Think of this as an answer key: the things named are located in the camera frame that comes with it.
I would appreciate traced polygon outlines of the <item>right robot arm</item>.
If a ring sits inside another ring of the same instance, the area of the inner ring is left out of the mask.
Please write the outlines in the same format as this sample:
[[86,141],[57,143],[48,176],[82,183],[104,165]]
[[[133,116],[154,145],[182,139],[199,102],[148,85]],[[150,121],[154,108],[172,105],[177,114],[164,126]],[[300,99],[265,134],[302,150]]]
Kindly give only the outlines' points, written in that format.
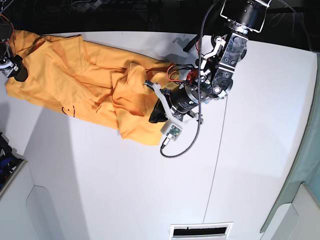
[[23,65],[23,58],[14,55],[10,40],[14,37],[13,24],[3,15],[0,15],[0,72],[7,78],[14,77],[17,82],[25,82],[28,71]]

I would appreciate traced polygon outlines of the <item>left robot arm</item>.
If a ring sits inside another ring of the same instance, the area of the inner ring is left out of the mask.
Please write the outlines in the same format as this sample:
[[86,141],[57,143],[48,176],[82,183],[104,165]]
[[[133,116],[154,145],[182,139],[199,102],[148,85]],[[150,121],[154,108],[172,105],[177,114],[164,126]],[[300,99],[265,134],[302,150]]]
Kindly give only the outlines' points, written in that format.
[[192,117],[192,109],[200,103],[224,99],[232,88],[236,65],[246,55],[247,34],[261,32],[269,6],[268,0],[222,1],[219,15],[224,23],[211,36],[212,51],[200,53],[195,64],[169,66],[167,78],[177,86],[160,90],[164,101],[156,102],[148,121],[166,122],[165,105],[182,120],[184,115]]

